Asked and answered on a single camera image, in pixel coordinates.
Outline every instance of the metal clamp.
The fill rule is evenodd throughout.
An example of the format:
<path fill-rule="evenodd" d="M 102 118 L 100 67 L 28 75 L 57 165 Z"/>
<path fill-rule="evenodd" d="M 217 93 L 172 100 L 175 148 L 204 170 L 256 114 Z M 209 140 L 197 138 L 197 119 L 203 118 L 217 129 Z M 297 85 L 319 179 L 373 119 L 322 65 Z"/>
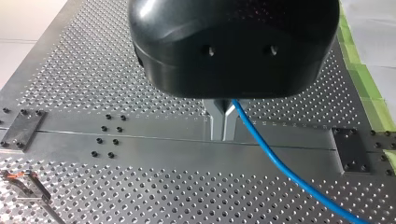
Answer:
<path fill-rule="evenodd" d="M 356 129 L 332 128 L 332 137 L 344 172 L 370 174 L 371 165 L 361 134 Z"/>
<path fill-rule="evenodd" d="M 0 150 L 24 152 L 29 147 L 29 143 L 35 135 L 35 130 L 46 114 L 42 110 L 21 109 L 0 141 Z"/>
<path fill-rule="evenodd" d="M 231 100 L 202 100 L 210 115 L 210 138 L 212 141 L 233 141 L 235 137 L 238 112 Z M 242 108 L 248 106 L 248 100 L 240 100 Z"/>
<path fill-rule="evenodd" d="M 19 177 L 22 177 L 26 181 L 26 185 L 18 179 Z M 1 178 L 18 193 L 18 203 L 36 203 L 44 208 L 58 223 L 65 223 L 50 206 L 50 193 L 41 184 L 36 173 L 30 170 L 17 174 L 12 174 L 9 171 L 1 171 Z"/>

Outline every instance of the metal base plate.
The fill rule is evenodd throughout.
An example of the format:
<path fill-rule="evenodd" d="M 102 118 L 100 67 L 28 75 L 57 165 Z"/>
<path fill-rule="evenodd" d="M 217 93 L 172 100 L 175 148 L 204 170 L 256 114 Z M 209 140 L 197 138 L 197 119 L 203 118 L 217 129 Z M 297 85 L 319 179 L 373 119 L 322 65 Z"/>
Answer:
<path fill-rule="evenodd" d="M 289 182 L 241 120 L 235 141 L 210 141 L 201 101 L 150 86 L 128 32 L 126 0 L 66 3 L 0 92 L 10 109 L 0 113 L 1 134 L 21 108 L 49 112 L 24 155 L 0 154 L 1 169 L 37 171 L 66 223 L 346 223 Z M 396 222 L 395 177 L 381 151 L 368 150 L 370 175 L 342 175 L 337 165 L 330 128 L 370 129 L 342 61 L 335 43 L 307 91 L 251 100 L 247 112 L 306 181 L 371 222 Z M 50 220 L 0 191 L 1 221 Z"/>

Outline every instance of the perforated metal table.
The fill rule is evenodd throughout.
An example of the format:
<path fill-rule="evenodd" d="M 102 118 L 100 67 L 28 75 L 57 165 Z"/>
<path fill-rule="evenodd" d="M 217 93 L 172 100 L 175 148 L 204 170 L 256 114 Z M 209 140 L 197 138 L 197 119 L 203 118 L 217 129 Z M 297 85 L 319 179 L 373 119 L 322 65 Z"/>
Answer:
<path fill-rule="evenodd" d="M 1 136 L 21 108 L 48 112 L 25 153 L 0 153 L 0 169 L 37 171 L 66 223 L 347 223 L 283 176 L 241 120 L 234 141 L 210 141 L 201 100 L 152 87 L 126 10 L 126 0 L 66 3 L 0 93 L 10 110 L 0 112 Z M 336 162 L 331 127 L 371 130 L 336 41 L 314 85 L 252 99 L 247 113 L 306 181 L 360 217 L 396 223 L 396 178 L 374 140 L 364 139 L 369 175 L 343 174 Z M 54 222 L 15 203 L 5 184 L 0 191 L 1 222 Z"/>

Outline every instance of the black bolt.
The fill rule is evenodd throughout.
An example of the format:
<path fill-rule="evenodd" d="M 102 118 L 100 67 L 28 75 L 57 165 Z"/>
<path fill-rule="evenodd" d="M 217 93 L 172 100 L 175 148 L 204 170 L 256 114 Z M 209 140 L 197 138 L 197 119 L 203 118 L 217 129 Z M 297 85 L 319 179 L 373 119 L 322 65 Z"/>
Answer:
<path fill-rule="evenodd" d="M 355 133 L 357 133 L 358 131 L 356 130 L 356 129 L 351 129 L 350 131 L 349 131 L 349 133 L 350 134 L 355 134 Z"/>
<path fill-rule="evenodd" d="M 349 168 L 350 168 L 350 165 L 348 163 L 344 165 L 344 170 L 345 171 L 349 170 Z"/>
<path fill-rule="evenodd" d="M 341 129 L 339 129 L 339 128 L 334 129 L 334 134 L 337 134 L 337 133 L 340 133 L 340 132 L 341 132 Z"/>
<path fill-rule="evenodd" d="M 381 144 L 376 142 L 376 143 L 374 143 L 374 147 L 379 148 L 379 147 L 381 147 Z"/>
<path fill-rule="evenodd" d="M 386 160 L 387 160 L 387 156 L 382 155 L 381 158 L 380 158 L 380 160 L 381 160 L 381 161 L 386 161 Z"/>
<path fill-rule="evenodd" d="M 392 175 L 393 172 L 392 172 L 391 170 L 387 170 L 387 171 L 385 172 L 385 174 L 386 174 L 386 175 Z"/>
<path fill-rule="evenodd" d="M 23 143 L 22 142 L 17 142 L 17 147 L 18 148 L 23 148 Z"/>

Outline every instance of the cable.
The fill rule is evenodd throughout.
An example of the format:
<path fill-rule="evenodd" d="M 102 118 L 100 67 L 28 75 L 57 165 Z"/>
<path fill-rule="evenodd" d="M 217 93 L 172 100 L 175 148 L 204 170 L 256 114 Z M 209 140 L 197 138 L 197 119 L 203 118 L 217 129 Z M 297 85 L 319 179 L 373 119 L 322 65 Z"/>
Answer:
<path fill-rule="evenodd" d="M 248 119 L 247 114 L 245 113 L 244 109 L 242 106 L 238 103 L 237 100 L 233 100 L 233 105 L 235 106 L 236 110 L 238 111 L 239 117 L 241 117 L 242 121 L 244 121 L 245 125 L 247 126 L 247 129 L 249 132 L 253 135 L 253 137 L 256 139 L 256 141 L 259 143 L 260 147 L 262 147 L 262 150 L 267 154 L 267 156 L 270 158 L 270 160 L 274 163 L 274 165 L 283 173 L 285 174 L 288 178 L 290 178 L 294 183 L 298 184 L 300 188 L 304 189 L 307 193 L 312 195 L 314 198 L 316 198 L 318 201 L 323 203 L 326 207 L 329 209 L 333 210 L 334 213 L 337 215 L 347 219 L 350 222 L 353 223 L 358 223 L 358 224 L 368 224 L 369 222 L 366 222 L 363 219 L 360 219 L 356 217 L 355 215 L 349 213 L 347 210 L 333 202 L 331 199 L 327 198 L 323 194 L 321 194 L 319 191 L 311 187 L 309 184 L 307 184 L 305 181 L 303 181 L 297 174 L 295 174 L 291 169 L 289 169 L 274 153 L 273 150 L 268 146 L 268 144 L 265 142 L 265 140 L 262 138 L 262 136 L 259 134 L 259 132 L 256 130 L 256 128 L 253 126 L 253 124 L 250 122 Z"/>

